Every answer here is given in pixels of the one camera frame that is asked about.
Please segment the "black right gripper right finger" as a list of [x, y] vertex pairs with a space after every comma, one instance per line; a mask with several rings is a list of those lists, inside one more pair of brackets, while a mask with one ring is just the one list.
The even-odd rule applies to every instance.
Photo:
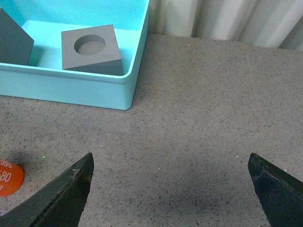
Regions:
[[272, 227], [303, 225], [303, 183], [251, 153], [248, 170], [255, 193]]

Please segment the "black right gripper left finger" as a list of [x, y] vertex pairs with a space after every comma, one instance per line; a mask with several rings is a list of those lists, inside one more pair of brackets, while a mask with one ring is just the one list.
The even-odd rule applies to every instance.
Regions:
[[84, 211], [94, 170], [91, 153], [0, 218], [2, 227], [76, 227]]

